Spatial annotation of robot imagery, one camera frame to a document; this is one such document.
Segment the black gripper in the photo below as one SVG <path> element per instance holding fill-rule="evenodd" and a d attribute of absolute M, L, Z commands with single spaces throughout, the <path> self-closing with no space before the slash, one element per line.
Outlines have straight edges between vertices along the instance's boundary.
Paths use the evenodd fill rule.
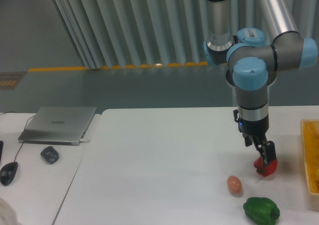
<path fill-rule="evenodd" d="M 266 132 L 269 129 L 269 116 L 261 120 L 249 121 L 239 116 L 239 110 L 233 111 L 234 121 L 238 124 L 238 130 L 242 133 L 245 146 L 255 146 L 263 159 L 263 164 L 267 166 L 271 161 L 276 159 L 275 144 L 268 141 Z"/>

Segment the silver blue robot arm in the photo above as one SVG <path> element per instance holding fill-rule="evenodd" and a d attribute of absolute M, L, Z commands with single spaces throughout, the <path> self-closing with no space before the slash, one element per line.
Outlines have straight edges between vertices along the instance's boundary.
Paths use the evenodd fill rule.
<path fill-rule="evenodd" d="M 316 42 L 302 38 L 286 0 L 258 0 L 272 43 L 265 44 L 262 32 L 244 28 L 230 32 L 230 0 L 207 0 L 209 37 L 204 43 L 210 65 L 226 63 L 226 78 L 235 89 L 234 120 L 246 146 L 255 146 L 258 174 L 267 177 L 277 169 L 274 142 L 266 138 L 269 128 L 268 86 L 278 71 L 313 66 L 318 57 Z"/>

